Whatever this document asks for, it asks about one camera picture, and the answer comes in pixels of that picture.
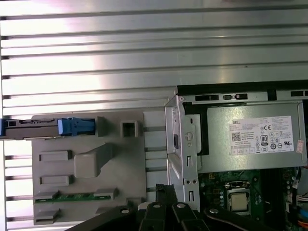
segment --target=square hole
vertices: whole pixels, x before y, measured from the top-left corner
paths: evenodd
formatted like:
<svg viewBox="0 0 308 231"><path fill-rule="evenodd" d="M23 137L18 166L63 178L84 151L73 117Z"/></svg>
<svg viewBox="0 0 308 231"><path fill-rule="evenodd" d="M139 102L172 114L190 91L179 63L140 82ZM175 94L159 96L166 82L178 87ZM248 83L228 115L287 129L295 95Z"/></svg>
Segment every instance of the square hole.
<svg viewBox="0 0 308 231"><path fill-rule="evenodd" d="M9 121L9 127L16 126L16 121Z"/></svg>
<svg viewBox="0 0 308 231"><path fill-rule="evenodd" d="M123 123L123 137L135 137L135 123Z"/></svg>

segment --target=80 plus logo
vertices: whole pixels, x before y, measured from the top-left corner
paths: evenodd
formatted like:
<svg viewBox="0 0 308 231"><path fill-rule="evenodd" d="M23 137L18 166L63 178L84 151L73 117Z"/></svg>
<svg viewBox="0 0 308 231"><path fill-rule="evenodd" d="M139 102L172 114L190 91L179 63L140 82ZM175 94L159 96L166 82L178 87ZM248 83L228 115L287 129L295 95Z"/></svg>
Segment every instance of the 80 plus logo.
<svg viewBox="0 0 308 231"><path fill-rule="evenodd" d="M261 145L267 146L269 144L269 137L267 135L261 136Z"/></svg>

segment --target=warning label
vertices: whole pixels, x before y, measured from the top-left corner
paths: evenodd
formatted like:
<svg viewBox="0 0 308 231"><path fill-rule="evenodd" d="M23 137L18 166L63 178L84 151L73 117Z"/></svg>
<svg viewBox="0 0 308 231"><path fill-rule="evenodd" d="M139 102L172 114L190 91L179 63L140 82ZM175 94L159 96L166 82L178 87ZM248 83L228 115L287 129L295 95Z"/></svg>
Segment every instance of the warning label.
<svg viewBox="0 0 308 231"><path fill-rule="evenodd" d="M229 131L231 155L294 151L290 116L237 119Z"/></svg>

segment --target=barcode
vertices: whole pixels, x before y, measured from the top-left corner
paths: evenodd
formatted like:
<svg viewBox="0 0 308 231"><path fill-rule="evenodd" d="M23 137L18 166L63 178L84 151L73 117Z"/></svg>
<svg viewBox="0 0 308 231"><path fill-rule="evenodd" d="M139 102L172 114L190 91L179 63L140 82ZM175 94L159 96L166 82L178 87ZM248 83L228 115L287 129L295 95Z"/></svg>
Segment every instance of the barcode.
<svg viewBox="0 0 308 231"><path fill-rule="evenodd" d="M232 141L241 141L241 133L240 132L232 133Z"/></svg>

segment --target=blue latch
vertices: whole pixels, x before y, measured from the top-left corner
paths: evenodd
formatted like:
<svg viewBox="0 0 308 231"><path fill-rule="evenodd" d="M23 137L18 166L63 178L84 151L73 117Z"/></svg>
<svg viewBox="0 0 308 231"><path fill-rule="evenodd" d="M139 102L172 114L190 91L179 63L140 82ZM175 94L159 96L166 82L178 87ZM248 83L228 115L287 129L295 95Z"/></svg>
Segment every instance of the blue latch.
<svg viewBox="0 0 308 231"><path fill-rule="evenodd" d="M1 121L0 121L0 136L4 136L4 134L5 134L4 122L5 122L5 119L1 119Z"/></svg>
<svg viewBox="0 0 308 231"><path fill-rule="evenodd" d="M63 118L58 119L58 131L61 136L77 136L79 134L95 134L94 119Z"/></svg>

